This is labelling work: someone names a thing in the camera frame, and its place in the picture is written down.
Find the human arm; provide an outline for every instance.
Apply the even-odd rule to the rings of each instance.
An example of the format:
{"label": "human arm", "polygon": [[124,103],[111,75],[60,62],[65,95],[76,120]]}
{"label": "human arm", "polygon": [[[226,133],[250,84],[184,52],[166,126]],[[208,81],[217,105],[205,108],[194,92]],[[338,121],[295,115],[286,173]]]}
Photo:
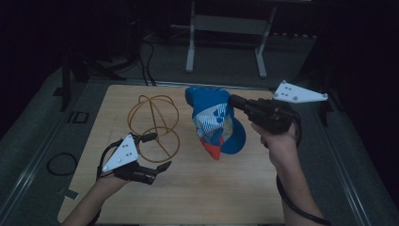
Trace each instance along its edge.
{"label": "human arm", "polygon": [[[301,210],[324,218],[314,201],[305,174],[300,166],[295,143],[295,126],[292,124],[287,133],[272,135],[262,127],[252,123],[252,128],[261,135],[261,143],[267,143],[270,161],[276,167],[278,177],[288,198]],[[320,225],[304,218],[282,202],[285,225]]]}
{"label": "human arm", "polygon": [[99,178],[61,225],[88,225],[99,213],[104,202],[127,183],[129,181],[114,175]]}

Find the wooden table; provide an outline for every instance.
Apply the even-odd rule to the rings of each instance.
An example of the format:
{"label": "wooden table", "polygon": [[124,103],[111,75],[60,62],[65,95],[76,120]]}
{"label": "wooden table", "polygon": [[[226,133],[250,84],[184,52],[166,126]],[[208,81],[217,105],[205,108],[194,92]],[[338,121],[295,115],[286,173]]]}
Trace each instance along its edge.
{"label": "wooden table", "polygon": [[[79,193],[77,200],[65,198],[58,214],[63,221],[95,182],[101,154],[112,142],[131,132],[129,111],[139,95],[169,96],[179,109],[174,132],[180,138],[178,153],[170,168],[159,174],[153,185],[129,183],[109,198],[98,222],[125,224],[265,224],[282,223],[281,199],[276,187],[276,171],[268,150],[250,127],[240,110],[236,118],[243,123],[247,142],[240,153],[222,154],[215,161],[200,144],[191,121],[192,107],[184,98],[185,88],[110,86],[73,176],[70,190]],[[264,90],[228,89],[229,93],[248,99],[271,98]],[[160,105],[166,121],[174,123],[177,114],[170,105]],[[142,106],[134,117],[134,128],[144,132],[153,127],[150,108]],[[164,143],[171,150],[177,138],[168,133]],[[160,150],[155,141],[140,145],[141,152]],[[140,158],[142,166],[159,164]]]}

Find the metal frame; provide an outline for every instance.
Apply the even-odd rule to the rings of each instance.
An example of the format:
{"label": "metal frame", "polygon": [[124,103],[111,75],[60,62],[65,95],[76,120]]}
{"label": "metal frame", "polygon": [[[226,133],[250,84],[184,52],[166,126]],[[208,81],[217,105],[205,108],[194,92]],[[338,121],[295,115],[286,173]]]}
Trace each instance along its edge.
{"label": "metal frame", "polygon": [[276,15],[277,7],[273,7],[268,20],[238,19],[230,17],[217,17],[196,14],[196,1],[191,1],[191,22],[190,22],[190,43],[188,46],[187,61],[185,71],[194,71],[195,54],[195,30],[209,30],[219,32],[230,32],[240,34],[262,35],[259,47],[255,48],[255,57],[258,64],[259,76],[266,78],[267,73],[264,66],[263,50],[266,45],[267,37],[270,33],[271,24]]}

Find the white triangular bracket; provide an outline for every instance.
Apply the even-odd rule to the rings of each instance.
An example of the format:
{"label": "white triangular bracket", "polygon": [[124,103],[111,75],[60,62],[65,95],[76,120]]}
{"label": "white triangular bracket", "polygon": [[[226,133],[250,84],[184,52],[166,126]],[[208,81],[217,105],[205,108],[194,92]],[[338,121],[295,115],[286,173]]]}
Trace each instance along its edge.
{"label": "white triangular bracket", "polygon": [[135,145],[135,140],[131,134],[128,134],[123,142],[119,145],[117,150],[109,158],[108,162],[103,167],[103,171],[110,171],[136,161],[138,159],[138,152]]}
{"label": "white triangular bracket", "polygon": [[328,95],[326,93],[322,94],[308,89],[303,89],[282,81],[274,94],[274,99],[297,104],[326,101],[328,99]]}

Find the wire ball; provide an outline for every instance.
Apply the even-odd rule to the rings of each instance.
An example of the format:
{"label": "wire ball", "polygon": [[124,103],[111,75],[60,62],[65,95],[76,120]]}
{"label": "wire ball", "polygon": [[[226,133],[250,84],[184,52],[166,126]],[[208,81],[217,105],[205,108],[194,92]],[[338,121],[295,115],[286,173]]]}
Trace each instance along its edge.
{"label": "wire ball", "polygon": [[[156,102],[160,102],[162,104],[171,105],[171,106],[173,106],[174,110],[176,111],[176,114],[175,114],[176,115],[176,120],[171,124],[170,127],[168,126],[164,115],[161,113],[161,108],[155,104]],[[135,115],[137,114],[138,110],[142,109],[142,106],[146,105],[146,104],[148,104],[150,106],[153,127],[149,128],[149,129],[146,129],[142,133],[139,133],[137,131],[137,129],[134,129],[134,126],[135,126],[134,118],[135,118]],[[160,125],[158,125],[158,123],[157,123],[157,120],[156,120],[156,117],[155,117],[155,113],[159,116],[159,119],[161,120],[161,124]],[[153,96],[153,97],[149,98],[149,97],[147,97],[145,95],[140,95],[138,97],[138,104],[135,105],[130,110],[130,112],[128,114],[127,124],[129,126],[130,130],[132,131],[132,133],[134,133],[137,136],[143,136],[143,135],[146,135],[148,133],[151,133],[152,131],[157,133],[158,137],[156,138],[155,141],[158,143],[159,147],[162,149],[163,154],[166,156],[163,159],[152,159],[152,158],[148,157],[147,155],[145,155],[142,151],[139,151],[141,157],[144,158],[145,160],[149,161],[149,162],[152,162],[152,163],[166,162],[169,159],[171,159],[172,157],[174,157],[176,155],[176,153],[179,151],[179,148],[180,148],[180,138],[179,138],[178,134],[174,131],[174,128],[176,127],[178,121],[179,121],[179,110],[176,107],[176,105],[173,103],[173,100],[170,97],[168,97],[167,95],[157,95],[157,96]],[[177,147],[176,147],[175,150],[167,150],[167,147],[162,144],[160,137],[164,137],[166,135],[173,135],[173,136],[176,137],[176,139],[177,139]]]}

